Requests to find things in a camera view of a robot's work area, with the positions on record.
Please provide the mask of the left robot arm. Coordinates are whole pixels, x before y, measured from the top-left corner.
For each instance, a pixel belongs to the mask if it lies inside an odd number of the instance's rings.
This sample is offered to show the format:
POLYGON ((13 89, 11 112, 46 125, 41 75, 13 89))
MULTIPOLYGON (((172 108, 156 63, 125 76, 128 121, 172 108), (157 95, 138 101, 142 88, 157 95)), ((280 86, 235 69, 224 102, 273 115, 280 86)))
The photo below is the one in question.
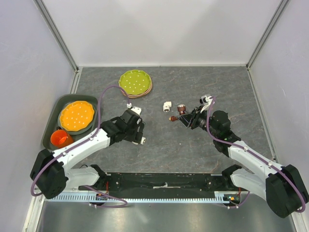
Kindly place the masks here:
POLYGON ((63 190, 88 185, 101 190, 106 185, 105 173, 96 165, 75 169, 74 166, 91 154, 112 146, 120 141, 144 144, 142 130, 144 123, 141 108, 125 110, 120 117, 115 117, 101 125, 87 136, 64 148, 49 151, 41 150, 30 172, 33 183, 32 196, 37 196, 34 188, 47 199, 52 199, 63 190))

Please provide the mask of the white elbow pipe fitting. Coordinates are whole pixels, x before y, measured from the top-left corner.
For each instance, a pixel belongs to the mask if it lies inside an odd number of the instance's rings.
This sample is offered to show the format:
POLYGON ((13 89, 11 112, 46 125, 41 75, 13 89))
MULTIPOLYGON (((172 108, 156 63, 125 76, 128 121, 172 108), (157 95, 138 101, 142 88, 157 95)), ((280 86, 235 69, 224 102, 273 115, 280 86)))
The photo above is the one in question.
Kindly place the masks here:
POLYGON ((142 137, 141 140, 139 142, 132 142, 135 145, 144 145, 146 141, 145 137, 142 137))

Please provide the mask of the second white elbow fitting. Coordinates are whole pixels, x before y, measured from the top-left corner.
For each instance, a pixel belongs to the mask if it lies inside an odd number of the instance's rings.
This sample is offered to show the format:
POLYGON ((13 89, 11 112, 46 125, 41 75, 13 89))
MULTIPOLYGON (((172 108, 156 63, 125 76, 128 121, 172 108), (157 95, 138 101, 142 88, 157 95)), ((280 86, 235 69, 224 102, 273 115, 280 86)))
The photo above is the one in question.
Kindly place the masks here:
POLYGON ((163 103, 163 112, 167 113, 171 110, 172 107, 172 102, 171 101, 166 101, 163 103))

